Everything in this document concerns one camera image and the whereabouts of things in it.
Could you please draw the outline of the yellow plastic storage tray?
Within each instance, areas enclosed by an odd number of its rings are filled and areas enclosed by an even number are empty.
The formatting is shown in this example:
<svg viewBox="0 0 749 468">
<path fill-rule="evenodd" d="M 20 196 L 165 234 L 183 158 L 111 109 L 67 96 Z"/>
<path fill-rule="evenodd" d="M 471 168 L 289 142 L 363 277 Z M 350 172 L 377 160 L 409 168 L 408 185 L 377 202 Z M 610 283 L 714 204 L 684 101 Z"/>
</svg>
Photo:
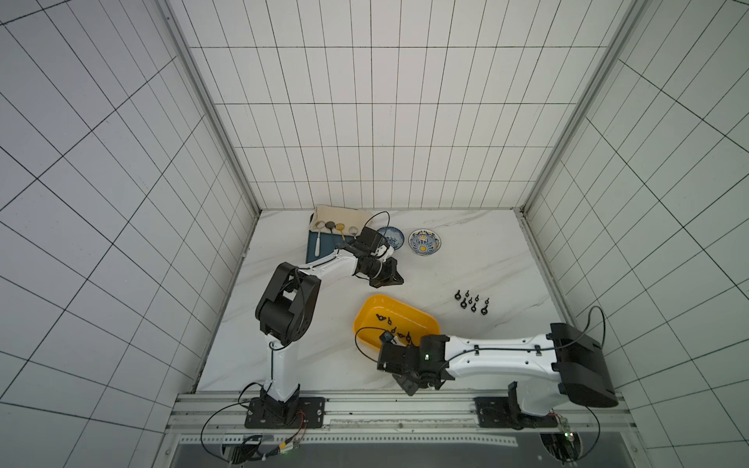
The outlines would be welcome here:
<svg viewBox="0 0 749 468">
<path fill-rule="evenodd" d="M 393 324 L 378 321 L 376 314 L 390 317 Z M 364 302 L 356 316 L 353 331 L 359 341 L 380 350 L 380 336 L 384 330 L 403 345 L 419 345 L 423 337 L 441 333 L 438 321 L 431 315 L 385 294 L 374 294 Z"/>
</svg>

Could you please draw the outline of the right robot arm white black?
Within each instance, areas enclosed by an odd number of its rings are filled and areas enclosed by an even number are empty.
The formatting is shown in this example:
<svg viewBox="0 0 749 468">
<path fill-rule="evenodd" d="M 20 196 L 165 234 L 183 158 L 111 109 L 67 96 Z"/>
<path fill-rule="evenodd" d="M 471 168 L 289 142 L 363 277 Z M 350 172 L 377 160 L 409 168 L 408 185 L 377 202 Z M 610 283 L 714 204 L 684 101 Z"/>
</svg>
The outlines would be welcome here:
<svg viewBox="0 0 749 468">
<path fill-rule="evenodd" d="M 385 331 L 376 367 L 392 374 L 410 396 L 472 376 L 511 376 L 508 407 L 515 415 L 545 417 L 573 403 L 591 409 L 618 405 L 600 341 L 565 323 L 522 339 L 465 339 L 425 335 L 403 344 Z"/>
</svg>

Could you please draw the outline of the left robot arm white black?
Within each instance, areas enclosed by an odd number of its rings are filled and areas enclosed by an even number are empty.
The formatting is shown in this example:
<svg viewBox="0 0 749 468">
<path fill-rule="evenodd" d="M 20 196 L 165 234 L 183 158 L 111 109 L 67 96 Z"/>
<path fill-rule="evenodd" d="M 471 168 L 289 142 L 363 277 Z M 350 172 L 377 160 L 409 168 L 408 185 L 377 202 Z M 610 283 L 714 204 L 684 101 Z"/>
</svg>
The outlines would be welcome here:
<svg viewBox="0 0 749 468">
<path fill-rule="evenodd" d="M 380 232 L 364 227 L 350 242 L 312 263 L 282 262 L 273 272 L 256 308 L 259 330 L 266 336 L 270 376 L 261 398 L 282 409 L 296 405 L 298 347 L 311 326 L 323 288 L 338 280 L 363 276 L 375 289 L 400 286 L 395 248 Z"/>
</svg>

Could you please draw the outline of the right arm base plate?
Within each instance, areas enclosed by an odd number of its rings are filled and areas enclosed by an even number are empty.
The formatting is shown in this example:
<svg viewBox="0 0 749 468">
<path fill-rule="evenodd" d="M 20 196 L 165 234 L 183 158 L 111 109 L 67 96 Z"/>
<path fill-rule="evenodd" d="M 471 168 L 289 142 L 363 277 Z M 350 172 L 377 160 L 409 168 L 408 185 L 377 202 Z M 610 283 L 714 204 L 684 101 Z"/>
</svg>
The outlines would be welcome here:
<svg viewBox="0 0 749 468">
<path fill-rule="evenodd" d="M 526 415 L 508 397 L 477 397 L 474 404 L 480 428 L 524 430 L 558 427 L 553 415 Z"/>
</svg>

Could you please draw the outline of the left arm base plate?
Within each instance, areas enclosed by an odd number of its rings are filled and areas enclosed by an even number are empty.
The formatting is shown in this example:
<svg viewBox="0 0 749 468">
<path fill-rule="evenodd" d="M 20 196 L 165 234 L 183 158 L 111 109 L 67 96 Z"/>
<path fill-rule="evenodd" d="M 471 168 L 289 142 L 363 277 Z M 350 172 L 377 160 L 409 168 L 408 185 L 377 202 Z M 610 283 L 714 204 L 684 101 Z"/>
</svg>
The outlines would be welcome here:
<svg viewBox="0 0 749 468">
<path fill-rule="evenodd" d="M 281 403 L 270 397 L 251 399 L 244 427 L 247 429 L 317 429 L 323 426 L 325 405 L 321 397 L 294 397 Z"/>
</svg>

